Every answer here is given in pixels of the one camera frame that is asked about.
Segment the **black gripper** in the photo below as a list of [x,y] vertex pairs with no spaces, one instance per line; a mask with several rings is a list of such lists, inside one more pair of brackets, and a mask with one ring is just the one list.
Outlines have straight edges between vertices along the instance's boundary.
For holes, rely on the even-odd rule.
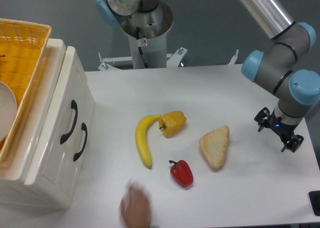
[[274,113],[270,114],[267,107],[264,107],[258,112],[254,120],[258,123],[258,132],[261,132],[264,128],[271,129],[276,133],[281,142],[283,148],[281,152],[289,150],[295,153],[304,141],[304,137],[298,134],[294,134],[296,125],[289,125],[282,122],[282,118],[276,117]]

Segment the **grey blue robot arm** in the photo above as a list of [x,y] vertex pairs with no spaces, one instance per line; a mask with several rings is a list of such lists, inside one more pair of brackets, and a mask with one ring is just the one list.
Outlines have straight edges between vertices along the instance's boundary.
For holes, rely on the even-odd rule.
[[[295,128],[320,99],[320,76],[292,67],[314,45],[312,26],[295,22],[278,0],[240,0],[273,41],[268,52],[253,51],[243,62],[242,74],[278,98],[273,111],[263,108],[255,121],[260,129],[276,133],[283,149],[295,152],[304,138]],[[135,69],[176,68],[185,50],[167,56],[167,33],[173,24],[171,9],[160,0],[96,0],[101,17],[120,27],[130,44]]]

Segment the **blurred human hand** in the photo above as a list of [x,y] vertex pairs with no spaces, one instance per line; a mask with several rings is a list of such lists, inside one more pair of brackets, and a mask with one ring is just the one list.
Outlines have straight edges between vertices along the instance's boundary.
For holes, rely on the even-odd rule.
[[127,228],[150,228],[152,221],[151,202],[148,194],[136,182],[127,184],[120,202],[120,216]]

